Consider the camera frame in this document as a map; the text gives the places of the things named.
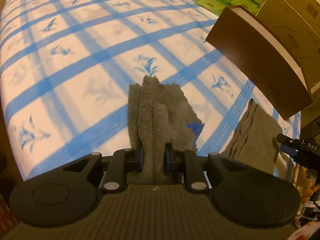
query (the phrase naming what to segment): gray towel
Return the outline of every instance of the gray towel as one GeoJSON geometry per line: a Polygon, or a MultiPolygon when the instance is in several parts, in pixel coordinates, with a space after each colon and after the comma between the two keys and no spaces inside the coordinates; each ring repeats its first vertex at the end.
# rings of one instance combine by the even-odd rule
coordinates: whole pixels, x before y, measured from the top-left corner
{"type": "Polygon", "coordinates": [[[139,140],[144,147],[144,169],[130,172],[128,183],[171,184],[177,174],[164,171],[164,146],[196,151],[196,138],[203,128],[179,85],[162,85],[156,77],[145,76],[142,86],[130,85],[128,129],[132,148],[139,140]]]}
{"type": "Polygon", "coordinates": [[[236,127],[234,136],[223,155],[261,171],[273,174],[279,153],[276,136],[280,125],[253,99],[236,127]]]}

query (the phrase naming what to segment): bedsheet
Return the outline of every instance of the bedsheet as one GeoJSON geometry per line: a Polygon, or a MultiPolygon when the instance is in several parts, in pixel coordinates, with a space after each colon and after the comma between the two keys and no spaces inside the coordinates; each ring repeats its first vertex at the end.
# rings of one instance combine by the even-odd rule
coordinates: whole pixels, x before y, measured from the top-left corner
{"type": "MultiPolygon", "coordinates": [[[[205,123],[198,155],[223,151],[250,98],[299,138],[300,114],[284,121],[205,41],[216,19],[191,0],[6,0],[1,101],[23,179],[129,147],[128,88],[145,75],[181,86],[205,123]]],[[[279,154],[275,175],[292,168],[279,154]]]]}

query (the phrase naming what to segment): barcode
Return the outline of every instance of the barcode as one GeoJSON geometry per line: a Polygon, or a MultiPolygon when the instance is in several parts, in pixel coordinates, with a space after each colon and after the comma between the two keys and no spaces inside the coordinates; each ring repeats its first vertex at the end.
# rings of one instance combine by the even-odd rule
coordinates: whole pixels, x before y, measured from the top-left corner
{"type": "Polygon", "coordinates": [[[317,15],[318,15],[318,11],[311,5],[311,3],[309,3],[306,7],[306,10],[308,13],[310,13],[310,15],[313,17],[313,18],[316,18],[317,15]]]}

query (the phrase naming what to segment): brown floor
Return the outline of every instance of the brown floor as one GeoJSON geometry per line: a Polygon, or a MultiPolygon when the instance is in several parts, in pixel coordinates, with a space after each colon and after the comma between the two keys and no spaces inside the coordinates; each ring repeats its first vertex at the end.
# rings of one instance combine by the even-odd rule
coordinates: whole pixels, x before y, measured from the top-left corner
{"type": "MultiPolygon", "coordinates": [[[[2,10],[3,6],[4,0],[0,0],[0,11],[2,10]]],[[[22,181],[22,178],[13,158],[7,130],[4,124],[2,107],[0,109],[0,152],[2,152],[7,158],[6,168],[0,174],[0,193],[7,202],[10,192],[17,183],[22,181]]]]}

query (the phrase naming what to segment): folded gray cloth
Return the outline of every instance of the folded gray cloth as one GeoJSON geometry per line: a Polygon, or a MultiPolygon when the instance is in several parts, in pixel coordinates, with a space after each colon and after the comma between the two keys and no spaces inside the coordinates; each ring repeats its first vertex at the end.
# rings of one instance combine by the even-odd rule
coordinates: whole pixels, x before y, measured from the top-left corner
{"type": "Polygon", "coordinates": [[[234,136],[222,153],[261,171],[273,174],[279,153],[276,136],[280,125],[253,99],[236,127],[234,136]]]}
{"type": "Polygon", "coordinates": [[[129,183],[171,184],[181,182],[177,174],[164,171],[164,146],[196,151],[195,140],[203,128],[179,85],[162,85],[145,76],[142,86],[130,85],[128,130],[132,148],[139,140],[144,147],[144,169],[130,172],[129,183]]]}

